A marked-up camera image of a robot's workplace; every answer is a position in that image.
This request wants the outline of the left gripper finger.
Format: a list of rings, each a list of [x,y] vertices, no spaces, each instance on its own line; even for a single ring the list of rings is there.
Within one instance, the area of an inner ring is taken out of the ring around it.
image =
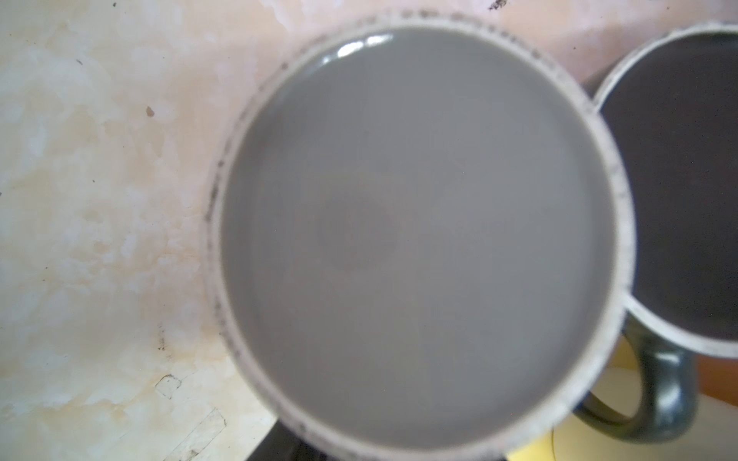
[[[336,461],[315,449],[277,421],[263,441],[247,457],[248,461]]]

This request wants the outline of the grey mug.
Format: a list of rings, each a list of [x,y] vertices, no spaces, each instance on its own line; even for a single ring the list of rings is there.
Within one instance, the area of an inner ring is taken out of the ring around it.
[[[569,416],[634,272],[590,97],[475,17],[390,10],[259,86],[211,178],[203,267],[234,363],[341,460],[492,460]]]

